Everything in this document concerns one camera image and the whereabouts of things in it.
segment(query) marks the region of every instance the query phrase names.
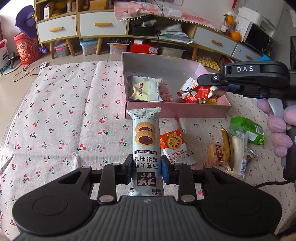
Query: white drawer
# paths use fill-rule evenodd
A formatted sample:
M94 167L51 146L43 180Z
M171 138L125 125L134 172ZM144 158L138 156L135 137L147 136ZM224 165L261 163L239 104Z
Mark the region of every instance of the white drawer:
M76 15L69 15L61 18L51 19L45 22L38 23L37 26L40 43L52 39L77 36Z
M260 55L246 48L242 44L238 44L232 57L240 61L257 61L260 58Z
M235 41L232 41L223 35L201 27L197 28L193 40L199 45L214 49L227 55L232 54L237 44Z
M125 34L126 20L118 22L114 12L80 14L80 37Z

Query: white shopping bag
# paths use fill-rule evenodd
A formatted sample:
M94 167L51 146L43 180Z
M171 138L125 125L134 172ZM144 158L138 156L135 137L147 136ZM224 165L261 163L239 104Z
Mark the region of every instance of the white shopping bag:
M0 48L0 72L3 73L4 70L7 69L8 67L8 51L7 51L7 46L6 46L6 39L3 39L0 42L0 45L4 43L5 46Z

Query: microwave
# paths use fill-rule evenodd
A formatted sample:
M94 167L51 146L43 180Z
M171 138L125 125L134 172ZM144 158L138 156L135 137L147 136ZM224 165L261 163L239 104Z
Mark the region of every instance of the microwave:
M263 28L246 18L235 16L235 19L235 30L240 32L242 36L241 42L254 51L267 55L274 40Z

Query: wall outlet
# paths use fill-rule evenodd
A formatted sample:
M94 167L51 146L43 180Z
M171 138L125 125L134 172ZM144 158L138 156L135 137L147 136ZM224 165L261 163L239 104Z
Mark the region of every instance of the wall outlet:
M174 4L178 6L182 6L183 0L174 0Z

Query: green snack package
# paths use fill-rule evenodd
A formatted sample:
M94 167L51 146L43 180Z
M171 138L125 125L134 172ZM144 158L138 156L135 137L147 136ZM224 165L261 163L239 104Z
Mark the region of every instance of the green snack package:
M248 118L243 116L237 116L231 118L230 129L232 133L235 133L237 129L243 129L248 134L248 141L256 145L264 144L264 133L262 126L256 124Z

